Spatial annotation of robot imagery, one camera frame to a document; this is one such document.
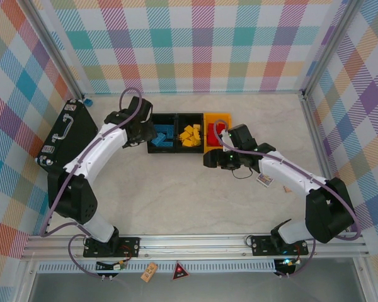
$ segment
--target yellow block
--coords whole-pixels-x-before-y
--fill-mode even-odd
[[[186,131],[179,135],[179,139],[182,141],[186,140],[187,138],[190,138],[190,134]]]
[[[184,140],[182,146],[193,147],[193,142],[191,140]]]
[[[193,136],[195,137],[196,140],[200,140],[200,134],[199,134],[199,130],[194,128],[193,129]]]
[[[193,135],[193,127],[188,125],[185,127],[185,131],[188,132],[190,135]]]

